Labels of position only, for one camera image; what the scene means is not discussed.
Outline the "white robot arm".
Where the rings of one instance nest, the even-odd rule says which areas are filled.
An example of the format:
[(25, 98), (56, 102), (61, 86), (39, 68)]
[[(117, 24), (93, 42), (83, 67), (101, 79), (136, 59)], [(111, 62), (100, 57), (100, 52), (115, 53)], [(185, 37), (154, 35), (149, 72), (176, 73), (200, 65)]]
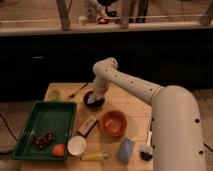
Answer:
[(109, 83), (152, 107), (153, 171), (207, 171), (198, 103), (191, 92), (161, 86), (117, 70), (115, 58), (93, 65), (95, 97), (104, 95)]

